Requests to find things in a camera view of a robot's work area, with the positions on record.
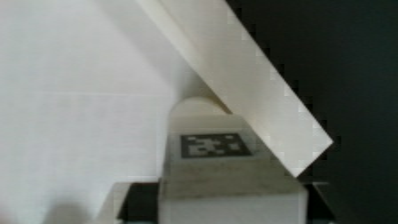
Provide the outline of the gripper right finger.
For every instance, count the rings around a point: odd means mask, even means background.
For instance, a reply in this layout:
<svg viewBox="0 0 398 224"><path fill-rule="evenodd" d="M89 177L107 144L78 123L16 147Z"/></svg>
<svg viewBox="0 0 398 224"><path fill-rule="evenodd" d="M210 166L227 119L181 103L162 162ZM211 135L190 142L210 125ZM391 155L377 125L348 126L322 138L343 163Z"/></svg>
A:
<svg viewBox="0 0 398 224"><path fill-rule="evenodd" d="M338 224L318 184L309 185L309 224Z"/></svg>

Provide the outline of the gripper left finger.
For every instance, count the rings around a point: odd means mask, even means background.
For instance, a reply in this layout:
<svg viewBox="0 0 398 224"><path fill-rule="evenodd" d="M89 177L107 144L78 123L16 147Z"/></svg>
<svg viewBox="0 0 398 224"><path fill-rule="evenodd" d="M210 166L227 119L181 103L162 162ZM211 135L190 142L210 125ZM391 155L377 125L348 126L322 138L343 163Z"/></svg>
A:
<svg viewBox="0 0 398 224"><path fill-rule="evenodd" d="M119 182L112 185L99 214L94 219L94 224L121 224L119 212L126 199L128 189L128 182Z"/></svg>

